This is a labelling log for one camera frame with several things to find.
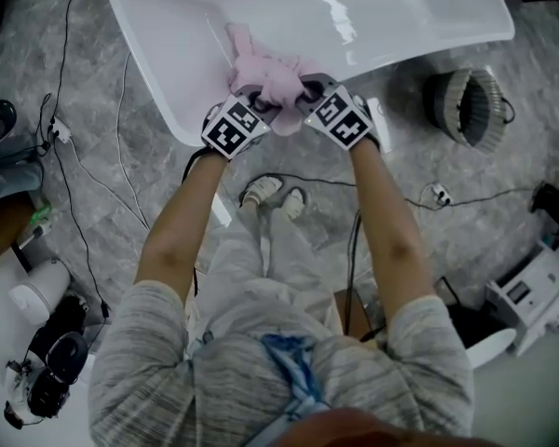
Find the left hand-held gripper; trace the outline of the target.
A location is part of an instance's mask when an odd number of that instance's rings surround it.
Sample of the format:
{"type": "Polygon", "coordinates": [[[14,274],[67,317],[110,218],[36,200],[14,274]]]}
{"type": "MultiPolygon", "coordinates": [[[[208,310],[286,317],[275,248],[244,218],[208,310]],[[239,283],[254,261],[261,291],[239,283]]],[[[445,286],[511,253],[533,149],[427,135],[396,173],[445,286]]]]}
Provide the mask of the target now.
{"type": "Polygon", "coordinates": [[[280,108],[271,104],[255,105],[262,93],[262,86],[245,85],[230,94],[225,102],[211,109],[201,139],[209,147],[231,160],[248,149],[270,131],[266,122],[273,122],[280,108]]]}

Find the pink cloth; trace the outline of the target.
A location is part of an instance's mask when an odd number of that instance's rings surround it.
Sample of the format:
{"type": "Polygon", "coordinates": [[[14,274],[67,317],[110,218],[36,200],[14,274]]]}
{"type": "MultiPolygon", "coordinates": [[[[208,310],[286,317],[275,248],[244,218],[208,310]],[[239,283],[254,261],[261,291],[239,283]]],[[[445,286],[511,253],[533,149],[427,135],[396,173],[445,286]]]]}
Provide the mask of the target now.
{"type": "Polygon", "coordinates": [[[229,23],[225,27],[232,44],[232,92],[247,85],[261,86],[260,99],[281,108],[272,124],[273,131],[288,137],[302,127],[302,115],[295,102],[305,92],[300,77],[320,72],[319,65],[299,56],[282,55],[252,38],[247,25],[229,23]]]}

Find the woven laundry basket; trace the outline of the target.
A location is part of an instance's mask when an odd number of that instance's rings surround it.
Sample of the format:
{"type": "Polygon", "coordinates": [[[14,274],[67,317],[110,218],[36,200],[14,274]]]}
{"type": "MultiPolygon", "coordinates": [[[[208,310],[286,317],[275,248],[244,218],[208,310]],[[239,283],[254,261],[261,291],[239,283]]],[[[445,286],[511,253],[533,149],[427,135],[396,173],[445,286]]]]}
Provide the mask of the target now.
{"type": "Polygon", "coordinates": [[[433,74],[422,91],[426,118],[454,142],[494,153],[516,112],[485,68],[433,74]]]}

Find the person's left forearm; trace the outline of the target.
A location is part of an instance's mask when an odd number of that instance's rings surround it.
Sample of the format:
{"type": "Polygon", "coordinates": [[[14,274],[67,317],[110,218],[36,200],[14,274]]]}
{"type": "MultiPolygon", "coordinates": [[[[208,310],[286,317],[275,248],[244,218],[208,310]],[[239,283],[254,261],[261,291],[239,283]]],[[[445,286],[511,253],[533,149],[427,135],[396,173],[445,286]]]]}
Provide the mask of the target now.
{"type": "Polygon", "coordinates": [[[201,156],[157,217],[144,245],[135,281],[157,281],[184,302],[227,160],[201,156]]]}

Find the person's right forearm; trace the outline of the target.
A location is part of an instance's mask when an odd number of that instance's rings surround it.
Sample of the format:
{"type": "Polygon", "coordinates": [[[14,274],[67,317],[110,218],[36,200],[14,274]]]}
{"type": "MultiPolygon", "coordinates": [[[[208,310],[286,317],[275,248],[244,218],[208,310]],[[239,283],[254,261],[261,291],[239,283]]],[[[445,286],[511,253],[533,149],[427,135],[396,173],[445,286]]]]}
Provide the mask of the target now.
{"type": "Polygon", "coordinates": [[[379,300],[391,322],[406,305],[435,293],[429,261],[414,214],[375,144],[363,139],[350,159],[379,300]]]}

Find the person's left shoe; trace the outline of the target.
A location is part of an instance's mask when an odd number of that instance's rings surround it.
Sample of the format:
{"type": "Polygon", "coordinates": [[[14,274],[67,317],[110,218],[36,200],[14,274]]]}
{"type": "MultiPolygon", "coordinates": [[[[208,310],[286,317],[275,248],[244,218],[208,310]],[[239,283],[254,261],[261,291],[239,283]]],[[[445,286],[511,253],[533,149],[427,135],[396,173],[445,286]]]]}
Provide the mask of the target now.
{"type": "Polygon", "coordinates": [[[247,204],[260,206],[266,200],[274,196],[284,185],[279,176],[262,175],[250,182],[240,196],[240,206],[247,204]]]}

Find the person's shoe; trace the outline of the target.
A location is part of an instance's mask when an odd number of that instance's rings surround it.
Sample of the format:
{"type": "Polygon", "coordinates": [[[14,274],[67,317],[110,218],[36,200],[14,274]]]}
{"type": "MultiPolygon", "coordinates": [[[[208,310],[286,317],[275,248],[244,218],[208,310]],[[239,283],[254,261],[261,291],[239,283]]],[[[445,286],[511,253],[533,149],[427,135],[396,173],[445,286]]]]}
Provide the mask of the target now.
{"type": "Polygon", "coordinates": [[[307,194],[301,187],[293,187],[283,199],[279,209],[290,221],[297,219],[307,206],[307,194]]]}
{"type": "Polygon", "coordinates": [[[240,196],[240,206],[247,204],[260,206],[266,200],[274,196],[284,185],[279,176],[262,175],[250,182],[240,196]]]}

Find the white bathtub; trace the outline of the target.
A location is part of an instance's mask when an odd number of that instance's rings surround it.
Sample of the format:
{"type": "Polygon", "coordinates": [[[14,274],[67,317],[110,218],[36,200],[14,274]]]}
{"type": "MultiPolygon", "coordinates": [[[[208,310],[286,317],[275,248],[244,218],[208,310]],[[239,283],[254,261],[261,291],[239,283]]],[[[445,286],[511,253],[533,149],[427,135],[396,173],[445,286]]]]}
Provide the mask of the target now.
{"type": "Polygon", "coordinates": [[[198,147],[232,72],[230,23],[338,80],[456,47],[510,40],[504,0],[109,0],[172,135],[198,147]]]}

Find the white power strip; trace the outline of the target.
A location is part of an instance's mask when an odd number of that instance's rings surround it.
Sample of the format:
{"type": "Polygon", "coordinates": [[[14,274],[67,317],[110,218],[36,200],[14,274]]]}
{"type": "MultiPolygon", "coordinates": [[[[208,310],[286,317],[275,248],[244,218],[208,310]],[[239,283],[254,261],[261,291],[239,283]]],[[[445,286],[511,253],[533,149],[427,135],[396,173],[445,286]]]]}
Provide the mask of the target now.
{"type": "Polygon", "coordinates": [[[72,140],[71,130],[58,118],[50,119],[49,130],[53,137],[63,144],[67,144],[72,140]]]}
{"type": "Polygon", "coordinates": [[[429,187],[433,194],[434,202],[438,207],[448,207],[452,204],[453,200],[451,195],[442,184],[433,183],[429,187]]]}

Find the person's light grey trousers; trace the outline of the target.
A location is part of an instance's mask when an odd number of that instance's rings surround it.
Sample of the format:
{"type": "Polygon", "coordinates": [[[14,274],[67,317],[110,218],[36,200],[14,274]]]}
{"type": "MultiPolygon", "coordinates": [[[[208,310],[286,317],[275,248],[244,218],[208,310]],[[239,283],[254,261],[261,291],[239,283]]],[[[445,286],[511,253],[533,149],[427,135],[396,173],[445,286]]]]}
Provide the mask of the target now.
{"type": "Polygon", "coordinates": [[[326,339],[343,333],[334,293],[321,278],[301,231],[282,209],[269,217],[270,255],[263,257],[257,206],[247,201],[224,233],[187,323],[205,333],[269,333],[326,339]]]}

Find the grey-blue cloth bag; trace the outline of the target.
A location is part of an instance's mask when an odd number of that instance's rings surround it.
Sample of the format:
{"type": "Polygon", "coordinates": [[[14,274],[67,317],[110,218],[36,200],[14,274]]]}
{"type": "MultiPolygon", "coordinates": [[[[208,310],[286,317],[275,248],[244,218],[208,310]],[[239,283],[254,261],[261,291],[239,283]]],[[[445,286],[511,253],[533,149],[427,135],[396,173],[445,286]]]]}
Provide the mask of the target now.
{"type": "Polygon", "coordinates": [[[0,141],[0,199],[39,189],[44,174],[33,134],[6,136],[0,141]]]}

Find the light blue chest harness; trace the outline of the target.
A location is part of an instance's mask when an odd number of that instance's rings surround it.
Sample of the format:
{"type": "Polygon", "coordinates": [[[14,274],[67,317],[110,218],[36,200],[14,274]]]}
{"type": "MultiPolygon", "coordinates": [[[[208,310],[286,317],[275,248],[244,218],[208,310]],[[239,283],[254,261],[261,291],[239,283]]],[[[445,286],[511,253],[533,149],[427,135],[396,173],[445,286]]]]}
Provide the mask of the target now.
{"type": "Polygon", "coordinates": [[[311,368],[316,344],[311,338],[266,334],[260,342],[279,368],[291,397],[281,413],[243,447],[269,447],[297,422],[332,409],[311,368]]]}

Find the person's grey striped shirt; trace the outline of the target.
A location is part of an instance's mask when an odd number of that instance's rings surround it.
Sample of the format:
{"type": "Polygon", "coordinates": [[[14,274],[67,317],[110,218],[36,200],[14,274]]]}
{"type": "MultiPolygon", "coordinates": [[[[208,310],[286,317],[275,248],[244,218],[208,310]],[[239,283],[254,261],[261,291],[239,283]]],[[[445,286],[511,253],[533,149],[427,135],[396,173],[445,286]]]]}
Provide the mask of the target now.
{"type": "MultiPolygon", "coordinates": [[[[243,447],[291,393],[260,338],[190,340],[169,287],[143,282],[123,297],[94,362],[89,431],[100,447],[243,447]]],[[[332,407],[396,427],[467,436],[473,375],[443,301],[426,296],[391,321],[385,349],[344,335],[315,339],[312,371],[332,407]]]]}

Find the white appliance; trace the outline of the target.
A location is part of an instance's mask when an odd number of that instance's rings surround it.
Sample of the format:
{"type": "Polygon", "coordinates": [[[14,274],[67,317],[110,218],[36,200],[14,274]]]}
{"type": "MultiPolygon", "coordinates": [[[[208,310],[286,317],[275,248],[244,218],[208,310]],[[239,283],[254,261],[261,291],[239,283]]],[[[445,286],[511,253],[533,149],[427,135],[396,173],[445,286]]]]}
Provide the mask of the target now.
{"type": "Polygon", "coordinates": [[[516,330],[517,357],[546,332],[559,332],[559,238],[540,241],[506,281],[488,282],[485,300],[495,318],[516,330]]]}

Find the white oval tabletop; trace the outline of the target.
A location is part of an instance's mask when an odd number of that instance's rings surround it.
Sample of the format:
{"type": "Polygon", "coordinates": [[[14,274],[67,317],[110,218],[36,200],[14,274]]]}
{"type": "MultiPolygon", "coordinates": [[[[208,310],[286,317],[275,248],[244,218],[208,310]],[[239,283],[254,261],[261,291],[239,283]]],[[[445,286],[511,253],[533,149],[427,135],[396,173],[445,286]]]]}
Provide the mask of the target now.
{"type": "Polygon", "coordinates": [[[517,331],[506,328],[486,336],[467,349],[470,365],[476,370],[504,353],[516,338],[517,331]]]}

